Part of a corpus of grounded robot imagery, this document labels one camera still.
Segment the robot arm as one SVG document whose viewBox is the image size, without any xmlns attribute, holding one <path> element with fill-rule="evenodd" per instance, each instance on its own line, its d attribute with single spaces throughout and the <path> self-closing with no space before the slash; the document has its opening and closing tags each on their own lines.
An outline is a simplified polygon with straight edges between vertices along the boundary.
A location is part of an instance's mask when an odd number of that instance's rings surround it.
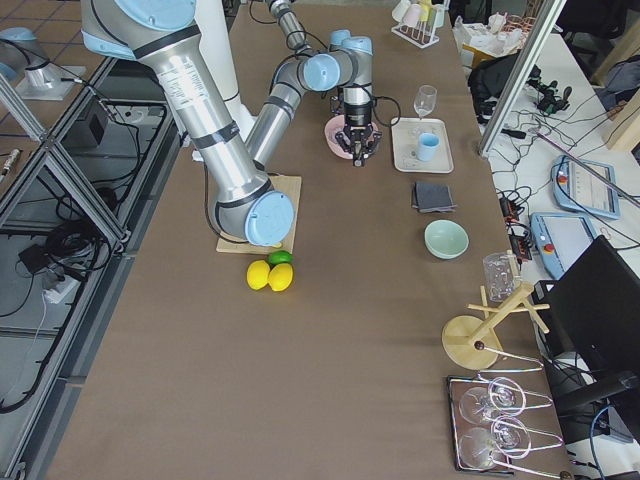
<svg viewBox="0 0 640 480">
<path fill-rule="evenodd" d="M 149 67 L 175 110 L 218 196 L 212 214 L 220 229 L 258 246 L 274 246 L 294 220 L 291 200 L 273 188 L 249 153 L 200 52 L 193 1 L 84 1 L 86 47 Z"/>
<path fill-rule="evenodd" d="M 281 62 L 274 72 L 269 96 L 246 140 L 250 156 L 265 167 L 304 95 L 336 89 L 338 112 L 344 124 L 333 138 L 353 165 L 362 167 L 376 153 L 382 137 L 372 121 L 376 100 L 371 39 L 337 30 L 331 34 L 327 48 L 315 50 L 290 1 L 269 1 L 267 5 L 285 35 L 292 57 Z"/>
</svg>

